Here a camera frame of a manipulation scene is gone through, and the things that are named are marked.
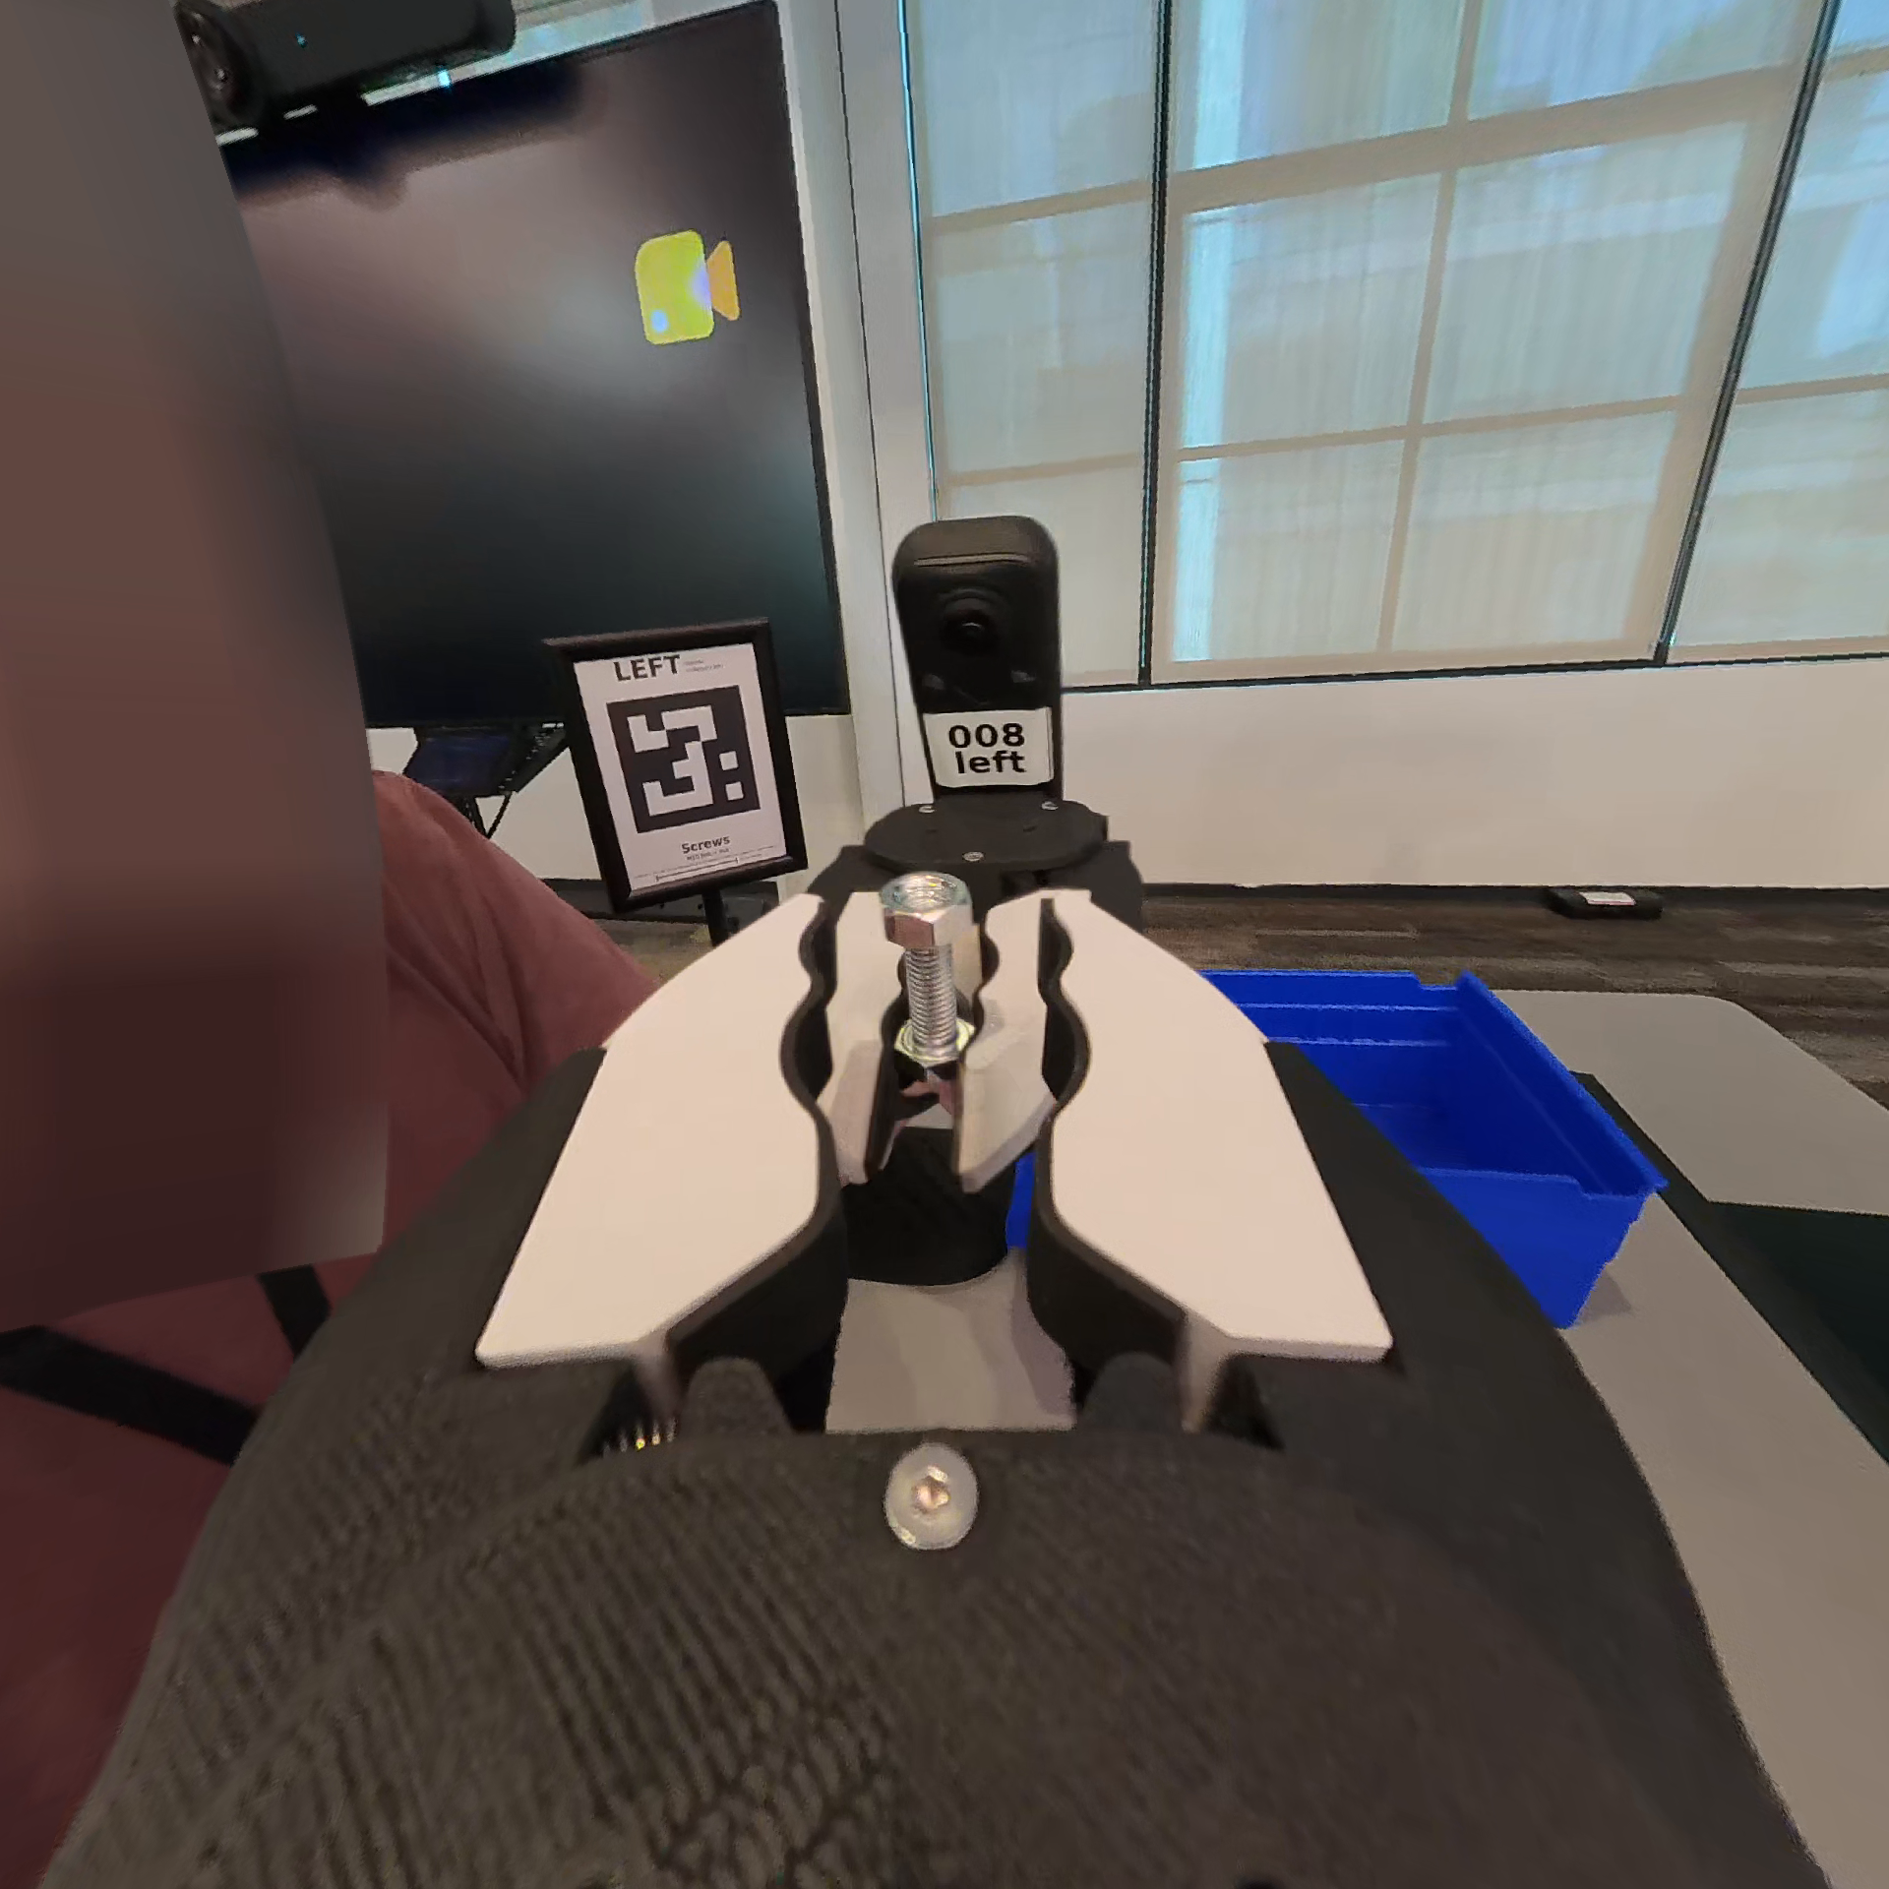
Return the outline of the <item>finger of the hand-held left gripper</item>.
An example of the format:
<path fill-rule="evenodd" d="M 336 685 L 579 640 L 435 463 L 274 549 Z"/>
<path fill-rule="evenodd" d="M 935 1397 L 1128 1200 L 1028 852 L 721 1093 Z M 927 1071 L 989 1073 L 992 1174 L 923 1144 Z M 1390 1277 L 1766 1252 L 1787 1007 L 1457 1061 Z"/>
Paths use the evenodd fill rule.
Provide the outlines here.
<path fill-rule="evenodd" d="M 892 1051 L 899 1024 L 828 1018 L 825 1028 L 832 1069 L 818 1093 L 818 1111 L 832 1130 L 838 1182 L 865 1185 L 884 1172 L 899 1137 L 904 1093 Z"/>
<path fill-rule="evenodd" d="M 1036 984 L 992 991 L 960 1061 L 954 1168 L 964 1193 L 986 1192 L 1036 1142 L 1054 1111 L 1043 1075 L 1047 1002 Z"/>

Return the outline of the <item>large grid window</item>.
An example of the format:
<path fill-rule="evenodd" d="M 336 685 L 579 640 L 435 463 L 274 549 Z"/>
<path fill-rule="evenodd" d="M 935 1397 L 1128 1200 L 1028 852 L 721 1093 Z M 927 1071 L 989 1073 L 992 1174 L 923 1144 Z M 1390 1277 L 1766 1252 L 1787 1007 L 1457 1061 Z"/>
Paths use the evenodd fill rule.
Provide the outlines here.
<path fill-rule="evenodd" d="M 1885 5 L 899 5 L 937 518 L 1065 676 L 1885 655 Z"/>

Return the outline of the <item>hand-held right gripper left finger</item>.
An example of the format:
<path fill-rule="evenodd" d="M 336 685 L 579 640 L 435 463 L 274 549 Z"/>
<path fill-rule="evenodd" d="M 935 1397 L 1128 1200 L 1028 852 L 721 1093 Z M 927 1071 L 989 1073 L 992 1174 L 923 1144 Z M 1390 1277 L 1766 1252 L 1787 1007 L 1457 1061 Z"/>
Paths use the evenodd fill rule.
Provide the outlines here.
<path fill-rule="evenodd" d="M 828 1001 L 834 920 L 798 892 L 618 1028 L 477 1343 L 489 1370 L 617 1360 L 673 1423 L 749 1360 L 825 1425 L 847 1297 Z"/>

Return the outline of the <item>blue plastic bin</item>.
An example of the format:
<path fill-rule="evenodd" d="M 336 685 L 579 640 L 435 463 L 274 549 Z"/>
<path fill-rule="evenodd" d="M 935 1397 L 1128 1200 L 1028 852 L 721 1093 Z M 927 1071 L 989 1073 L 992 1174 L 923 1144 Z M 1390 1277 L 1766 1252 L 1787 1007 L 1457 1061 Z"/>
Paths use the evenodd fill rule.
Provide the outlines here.
<path fill-rule="evenodd" d="M 1553 1354 L 1665 1182 L 1477 979 L 1206 973 L 1270 1043 L 1407 1377 Z"/>

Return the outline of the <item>large black wall screen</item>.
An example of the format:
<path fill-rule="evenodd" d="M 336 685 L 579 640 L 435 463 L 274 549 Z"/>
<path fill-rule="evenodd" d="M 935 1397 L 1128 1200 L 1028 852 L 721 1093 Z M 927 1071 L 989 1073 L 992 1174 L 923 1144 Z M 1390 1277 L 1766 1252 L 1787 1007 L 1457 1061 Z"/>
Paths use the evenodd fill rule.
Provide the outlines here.
<path fill-rule="evenodd" d="M 548 640 L 745 621 L 846 711 L 774 5 L 220 156 L 371 726 L 550 720 Z"/>

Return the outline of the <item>framed marker sign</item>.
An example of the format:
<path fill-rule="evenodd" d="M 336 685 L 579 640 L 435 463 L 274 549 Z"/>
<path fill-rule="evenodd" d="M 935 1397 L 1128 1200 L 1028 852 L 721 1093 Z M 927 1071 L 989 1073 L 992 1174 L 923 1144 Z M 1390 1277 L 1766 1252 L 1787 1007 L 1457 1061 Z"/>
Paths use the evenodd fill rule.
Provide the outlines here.
<path fill-rule="evenodd" d="M 716 944 L 731 888 L 808 865 L 766 621 L 544 642 L 609 909 L 697 897 Z"/>

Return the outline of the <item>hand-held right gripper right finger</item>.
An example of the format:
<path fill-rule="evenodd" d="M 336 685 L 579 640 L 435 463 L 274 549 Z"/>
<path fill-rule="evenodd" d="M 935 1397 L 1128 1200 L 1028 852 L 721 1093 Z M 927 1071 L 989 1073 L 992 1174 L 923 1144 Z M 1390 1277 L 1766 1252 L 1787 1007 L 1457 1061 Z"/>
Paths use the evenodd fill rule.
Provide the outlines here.
<path fill-rule="evenodd" d="M 1070 1069 L 1032 1159 L 1025 1290 L 1074 1381 L 1149 1355 L 1200 1427 L 1241 1358 L 1383 1363 L 1385 1314 L 1263 1031 L 1070 890 L 1041 950 Z"/>

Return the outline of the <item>black video bar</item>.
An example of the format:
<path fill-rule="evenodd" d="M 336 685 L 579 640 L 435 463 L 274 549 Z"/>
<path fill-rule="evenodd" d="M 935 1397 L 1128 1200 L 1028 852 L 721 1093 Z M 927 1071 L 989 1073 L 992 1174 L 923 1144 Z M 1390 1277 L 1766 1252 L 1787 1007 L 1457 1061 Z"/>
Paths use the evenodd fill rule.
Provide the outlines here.
<path fill-rule="evenodd" d="M 513 1 L 174 1 L 217 131 L 257 131 L 327 98 L 499 55 Z"/>

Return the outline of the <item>steel hex bolt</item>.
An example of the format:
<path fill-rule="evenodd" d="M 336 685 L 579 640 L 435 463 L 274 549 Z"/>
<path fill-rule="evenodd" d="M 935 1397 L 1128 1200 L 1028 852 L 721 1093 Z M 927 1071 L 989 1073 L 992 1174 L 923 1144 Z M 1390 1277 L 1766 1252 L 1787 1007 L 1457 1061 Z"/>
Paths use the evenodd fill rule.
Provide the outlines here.
<path fill-rule="evenodd" d="M 975 1038 L 975 1018 L 960 1009 L 954 949 L 904 950 L 904 1021 L 892 1035 L 899 1056 L 920 1071 L 960 1063 Z"/>

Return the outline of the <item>small dark tablet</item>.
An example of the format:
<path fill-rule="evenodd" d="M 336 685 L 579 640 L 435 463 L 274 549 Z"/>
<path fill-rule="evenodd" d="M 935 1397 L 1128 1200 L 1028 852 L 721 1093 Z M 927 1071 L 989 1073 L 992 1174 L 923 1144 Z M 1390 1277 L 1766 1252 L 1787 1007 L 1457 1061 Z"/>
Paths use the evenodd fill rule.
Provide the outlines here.
<path fill-rule="evenodd" d="M 568 738 L 565 722 L 423 726 L 403 775 L 490 839 L 510 803 L 556 762 Z"/>

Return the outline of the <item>steel hex nut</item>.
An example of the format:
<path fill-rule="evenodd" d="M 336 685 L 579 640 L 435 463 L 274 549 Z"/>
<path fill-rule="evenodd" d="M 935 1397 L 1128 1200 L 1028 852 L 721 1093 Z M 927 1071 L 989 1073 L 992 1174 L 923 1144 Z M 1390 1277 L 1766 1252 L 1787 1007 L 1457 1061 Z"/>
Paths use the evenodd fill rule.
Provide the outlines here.
<path fill-rule="evenodd" d="M 881 886 L 884 936 L 902 953 L 956 953 L 975 936 L 970 886 L 951 873 L 913 871 Z"/>

